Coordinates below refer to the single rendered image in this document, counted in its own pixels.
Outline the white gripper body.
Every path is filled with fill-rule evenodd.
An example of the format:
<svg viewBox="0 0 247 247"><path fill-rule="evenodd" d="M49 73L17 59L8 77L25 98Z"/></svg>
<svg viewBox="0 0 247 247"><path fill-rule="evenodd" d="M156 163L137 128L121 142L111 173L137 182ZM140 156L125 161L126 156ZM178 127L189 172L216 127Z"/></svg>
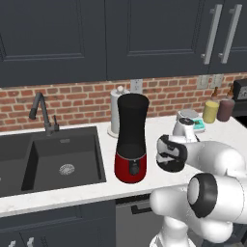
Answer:
<svg viewBox="0 0 247 247"><path fill-rule="evenodd" d="M194 133L194 129L175 129L173 131L172 140L178 143L195 143L198 142L199 139Z"/></svg>

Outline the black and red blender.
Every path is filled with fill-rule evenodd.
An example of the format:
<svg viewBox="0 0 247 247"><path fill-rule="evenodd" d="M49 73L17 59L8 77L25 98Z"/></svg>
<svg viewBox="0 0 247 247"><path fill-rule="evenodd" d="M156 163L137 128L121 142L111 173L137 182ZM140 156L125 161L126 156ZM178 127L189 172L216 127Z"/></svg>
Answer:
<svg viewBox="0 0 247 247"><path fill-rule="evenodd" d="M114 172L124 183L141 181L147 172L145 123L149 99L140 94L126 94L118 99L120 131Z"/></svg>

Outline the grey and teal kitchen scale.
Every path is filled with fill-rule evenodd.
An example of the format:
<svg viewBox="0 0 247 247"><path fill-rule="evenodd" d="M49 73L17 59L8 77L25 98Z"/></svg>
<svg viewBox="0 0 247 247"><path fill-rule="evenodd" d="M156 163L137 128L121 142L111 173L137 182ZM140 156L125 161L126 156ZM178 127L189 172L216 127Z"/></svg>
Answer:
<svg viewBox="0 0 247 247"><path fill-rule="evenodd" d="M194 122L194 131L196 133L203 133L206 130L203 118L193 109L181 109L177 112L177 119L189 118Z"/></svg>

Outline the yellow bottle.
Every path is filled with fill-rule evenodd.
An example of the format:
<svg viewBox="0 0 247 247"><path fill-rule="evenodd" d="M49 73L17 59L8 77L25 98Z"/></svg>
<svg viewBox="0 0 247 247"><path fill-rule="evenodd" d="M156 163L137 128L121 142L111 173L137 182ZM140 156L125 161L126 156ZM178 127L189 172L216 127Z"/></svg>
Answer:
<svg viewBox="0 0 247 247"><path fill-rule="evenodd" d="M214 123L216 116L217 116L218 109L219 109L218 88L215 87L210 100L208 100L205 103L205 108L203 112L203 120L206 124Z"/></svg>

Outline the dark red bottle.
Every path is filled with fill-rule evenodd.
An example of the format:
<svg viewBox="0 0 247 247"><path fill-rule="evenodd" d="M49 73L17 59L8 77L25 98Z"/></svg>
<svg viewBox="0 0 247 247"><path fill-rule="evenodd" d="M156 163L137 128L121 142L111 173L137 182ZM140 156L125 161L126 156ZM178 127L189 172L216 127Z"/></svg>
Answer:
<svg viewBox="0 0 247 247"><path fill-rule="evenodd" d="M230 87L227 95L220 101L217 112L217 120L220 122L227 122L232 115L235 102L233 100L233 86Z"/></svg>

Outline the white paper towel roll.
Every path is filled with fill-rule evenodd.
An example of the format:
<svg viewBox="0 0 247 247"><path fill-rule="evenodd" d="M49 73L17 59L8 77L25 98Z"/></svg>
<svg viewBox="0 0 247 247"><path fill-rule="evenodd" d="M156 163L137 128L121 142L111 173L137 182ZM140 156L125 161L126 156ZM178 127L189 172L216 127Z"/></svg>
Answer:
<svg viewBox="0 0 247 247"><path fill-rule="evenodd" d="M110 94L111 124L108 126L107 132L114 138L118 137L120 128L118 98L124 94L129 94L129 90L125 89L123 86L119 86L117 89L113 89Z"/></svg>

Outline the grey dishwasher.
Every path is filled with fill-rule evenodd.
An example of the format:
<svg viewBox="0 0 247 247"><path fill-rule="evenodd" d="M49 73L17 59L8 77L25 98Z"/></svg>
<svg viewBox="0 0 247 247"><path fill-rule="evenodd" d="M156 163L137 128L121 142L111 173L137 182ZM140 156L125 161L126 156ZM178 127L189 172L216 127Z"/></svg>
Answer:
<svg viewBox="0 0 247 247"><path fill-rule="evenodd" d="M116 247L149 247L161 229L163 217L151 212L132 214L131 206L150 207L150 195L116 200Z"/></svg>

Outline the black kitchen sink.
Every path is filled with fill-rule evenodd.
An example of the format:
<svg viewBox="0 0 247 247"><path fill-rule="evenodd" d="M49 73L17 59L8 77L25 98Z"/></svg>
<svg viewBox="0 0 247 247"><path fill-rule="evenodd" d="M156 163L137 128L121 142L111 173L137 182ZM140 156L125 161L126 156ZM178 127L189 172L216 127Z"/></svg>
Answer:
<svg viewBox="0 0 247 247"><path fill-rule="evenodd" d="M0 198L105 181L94 126L0 136Z"/></svg>

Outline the dark grey tap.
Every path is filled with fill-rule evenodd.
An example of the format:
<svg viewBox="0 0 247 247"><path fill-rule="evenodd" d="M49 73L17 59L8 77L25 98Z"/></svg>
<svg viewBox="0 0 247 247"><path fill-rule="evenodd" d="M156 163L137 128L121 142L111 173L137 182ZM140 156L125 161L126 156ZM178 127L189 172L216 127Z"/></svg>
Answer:
<svg viewBox="0 0 247 247"><path fill-rule="evenodd" d="M53 118L55 119L54 124L51 124L49 119L48 119L48 113L46 110L45 99L44 99L44 96L42 93L36 93L32 108L31 108L30 113L29 113L29 118L31 120L34 120L36 118L39 106L41 107L41 111L42 111L42 116L43 116L43 121L44 121L43 125L44 125L46 135L50 136L53 132L59 131L60 127L57 124L57 120L55 119L56 116L53 116Z"/></svg>

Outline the dark panel under sink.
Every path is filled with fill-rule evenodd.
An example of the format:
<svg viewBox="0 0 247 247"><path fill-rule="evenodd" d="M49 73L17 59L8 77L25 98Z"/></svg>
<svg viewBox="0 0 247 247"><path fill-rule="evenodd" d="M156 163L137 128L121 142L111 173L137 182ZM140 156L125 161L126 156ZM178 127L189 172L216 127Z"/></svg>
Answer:
<svg viewBox="0 0 247 247"><path fill-rule="evenodd" d="M114 200L68 206L0 218L0 230L53 221L72 219L95 220L111 216L115 217L115 212L116 205Z"/></svg>

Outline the dark base cupboard door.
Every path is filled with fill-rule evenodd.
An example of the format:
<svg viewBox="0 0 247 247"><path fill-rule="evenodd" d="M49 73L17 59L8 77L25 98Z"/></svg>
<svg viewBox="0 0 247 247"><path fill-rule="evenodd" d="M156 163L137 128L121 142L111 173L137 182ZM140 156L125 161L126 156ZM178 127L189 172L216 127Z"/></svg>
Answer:
<svg viewBox="0 0 247 247"><path fill-rule="evenodd" d="M0 247L8 247L13 240L16 241L15 247L22 247L22 241L19 233L0 233Z"/></svg>
<svg viewBox="0 0 247 247"><path fill-rule="evenodd" d="M34 238L31 247L116 247L114 226L103 220L73 222L20 232L24 243Z"/></svg>

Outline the grey wall socket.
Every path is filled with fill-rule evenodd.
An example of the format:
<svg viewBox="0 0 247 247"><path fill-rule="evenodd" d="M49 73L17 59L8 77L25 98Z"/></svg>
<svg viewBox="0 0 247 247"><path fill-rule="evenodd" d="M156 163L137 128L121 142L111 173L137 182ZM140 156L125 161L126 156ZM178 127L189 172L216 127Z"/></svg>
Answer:
<svg viewBox="0 0 247 247"><path fill-rule="evenodd" d="M215 87L220 87L222 85L223 78L223 74L213 74L210 83L210 88L214 89Z"/></svg>
<svg viewBox="0 0 247 247"><path fill-rule="evenodd" d="M209 75L199 75L197 79L197 89L203 90L208 87Z"/></svg>
<svg viewBox="0 0 247 247"><path fill-rule="evenodd" d="M143 80L142 79L131 79L130 80L130 91L134 94L143 93Z"/></svg>

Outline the dark wall cupboard door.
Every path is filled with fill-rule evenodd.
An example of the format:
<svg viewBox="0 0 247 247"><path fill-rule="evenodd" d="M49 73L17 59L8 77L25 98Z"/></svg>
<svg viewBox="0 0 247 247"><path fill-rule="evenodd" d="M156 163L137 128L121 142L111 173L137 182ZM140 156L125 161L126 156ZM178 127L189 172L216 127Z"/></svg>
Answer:
<svg viewBox="0 0 247 247"><path fill-rule="evenodd" d="M104 0L0 0L0 88L105 78Z"/></svg>
<svg viewBox="0 0 247 247"><path fill-rule="evenodd" d="M105 0L110 80L207 73L209 0Z"/></svg>
<svg viewBox="0 0 247 247"><path fill-rule="evenodd" d="M235 30L233 44L227 64L222 64L218 57L223 52L228 35L232 14L229 13L236 4L242 5L242 10ZM247 71L247 0L224 0L217 35L209 65L211 74L233 73Z"/></svg>

